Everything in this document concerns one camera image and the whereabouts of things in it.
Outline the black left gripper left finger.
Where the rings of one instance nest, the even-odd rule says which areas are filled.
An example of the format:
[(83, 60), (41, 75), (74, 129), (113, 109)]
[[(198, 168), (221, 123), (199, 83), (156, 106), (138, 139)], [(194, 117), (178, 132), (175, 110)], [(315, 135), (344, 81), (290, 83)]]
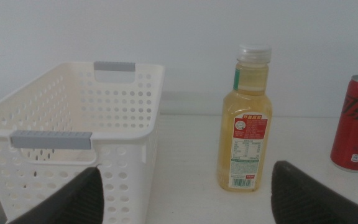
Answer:
[(103, 218), (101, 174), (89, 167), (10, 224), (102, 224)]

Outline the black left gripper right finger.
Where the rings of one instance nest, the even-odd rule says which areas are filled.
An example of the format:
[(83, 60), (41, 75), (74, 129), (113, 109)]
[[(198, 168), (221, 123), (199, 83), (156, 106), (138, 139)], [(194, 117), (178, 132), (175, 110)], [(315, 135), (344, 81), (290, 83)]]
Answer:
[(276, 223), (358, 224), (358, 204), (287, 161), (275, 163), (271, 191)]

